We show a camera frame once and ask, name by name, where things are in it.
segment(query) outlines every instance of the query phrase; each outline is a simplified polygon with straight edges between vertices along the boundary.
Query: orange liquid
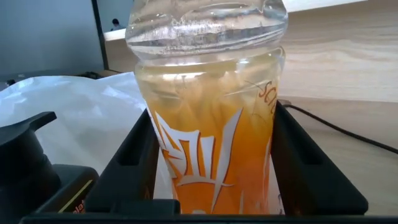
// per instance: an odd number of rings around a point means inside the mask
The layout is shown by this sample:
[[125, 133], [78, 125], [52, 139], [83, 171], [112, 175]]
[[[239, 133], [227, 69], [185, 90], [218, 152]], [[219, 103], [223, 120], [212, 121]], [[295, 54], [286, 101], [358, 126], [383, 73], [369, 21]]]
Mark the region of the orange liquid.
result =
[[136, 70], [182, 213], [267, 214], [274, 55]]

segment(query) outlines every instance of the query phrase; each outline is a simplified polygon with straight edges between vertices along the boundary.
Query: wooden desk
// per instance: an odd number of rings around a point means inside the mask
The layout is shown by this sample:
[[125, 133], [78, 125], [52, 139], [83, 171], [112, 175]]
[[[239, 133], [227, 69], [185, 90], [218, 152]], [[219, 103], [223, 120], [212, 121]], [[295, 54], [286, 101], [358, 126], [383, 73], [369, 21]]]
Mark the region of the wooden desk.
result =
[[[398, 148], [398, 103], [281, 96], [293, 105], [375, 141]], [[367, 198], [367, 215], [398, 214], [398, 155], [335, 131], [288, 109], [314, 141]]]

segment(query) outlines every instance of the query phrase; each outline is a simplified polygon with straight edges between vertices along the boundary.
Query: black plastic holder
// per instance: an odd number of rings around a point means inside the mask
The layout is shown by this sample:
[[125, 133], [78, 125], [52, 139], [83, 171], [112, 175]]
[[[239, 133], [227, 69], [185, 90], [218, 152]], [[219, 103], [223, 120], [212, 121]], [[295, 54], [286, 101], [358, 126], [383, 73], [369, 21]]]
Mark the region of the black plastic holder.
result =
[[149, 200], [158, 153], [145, 111], [87, 196], [86, 214], [35, 213], [21, 223], [398, 223], [363, 216], [366, 199], [280, 103], [271, 154], [284, 216], [181, 215], [176, 200]]

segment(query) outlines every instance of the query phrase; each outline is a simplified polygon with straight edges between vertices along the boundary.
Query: clear plastic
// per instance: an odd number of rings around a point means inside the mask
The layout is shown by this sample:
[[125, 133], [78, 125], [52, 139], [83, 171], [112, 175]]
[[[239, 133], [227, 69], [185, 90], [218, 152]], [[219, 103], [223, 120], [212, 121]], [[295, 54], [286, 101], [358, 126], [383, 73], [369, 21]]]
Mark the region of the clear plastic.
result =
[[182, 213], [268, 214], [281, 0], [136, 1], [126, 29]]
[[270, 47], [287, 21], [282, 0], [137, 0], [126, 41], [141, 59]]

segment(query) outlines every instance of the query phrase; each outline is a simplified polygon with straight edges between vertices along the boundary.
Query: white plastic bag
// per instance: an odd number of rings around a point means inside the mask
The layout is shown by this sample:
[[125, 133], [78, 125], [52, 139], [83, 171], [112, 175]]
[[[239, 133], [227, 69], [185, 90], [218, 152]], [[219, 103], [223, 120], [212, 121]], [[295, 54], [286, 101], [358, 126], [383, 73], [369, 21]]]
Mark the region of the white plastic bag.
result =
[[[134, 73], [99, 80], [35, 77], [0, 91], [0, 127], [44, 111], [57, 119], [36, 131], [53, 164], [93, 167], [100, 174], [145, 110]], [[173, 198], [167, 165], [159, 151], [154, 198]], [[269, 205], [283, 212], [273, 165]]]

